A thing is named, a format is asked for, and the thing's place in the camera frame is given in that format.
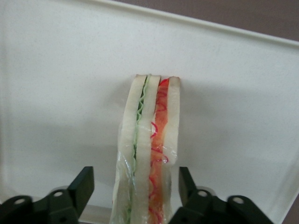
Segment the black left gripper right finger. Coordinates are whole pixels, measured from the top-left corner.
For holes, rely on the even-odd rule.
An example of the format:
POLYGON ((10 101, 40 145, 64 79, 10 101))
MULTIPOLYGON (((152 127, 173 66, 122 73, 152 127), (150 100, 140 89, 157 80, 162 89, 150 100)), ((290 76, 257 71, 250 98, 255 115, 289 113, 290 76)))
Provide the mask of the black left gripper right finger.
POLYGON ((198 188, 187 167, 179 168, 178 188, 182 206, 170 224, 271 224, 272 221, 249 198, 229 196, 226 201, 198 188))

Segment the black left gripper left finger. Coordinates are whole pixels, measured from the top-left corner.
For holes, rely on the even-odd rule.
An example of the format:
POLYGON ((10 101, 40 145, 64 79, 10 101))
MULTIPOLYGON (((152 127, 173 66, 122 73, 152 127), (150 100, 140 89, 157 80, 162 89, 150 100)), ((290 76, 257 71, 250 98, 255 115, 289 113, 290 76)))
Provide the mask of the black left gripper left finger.
POLYGON ((33 201, 31 196, 11 197, 0 205, 2 224, 78 224, 94 191, 94 170, 84 167, 65 189, 33 201))

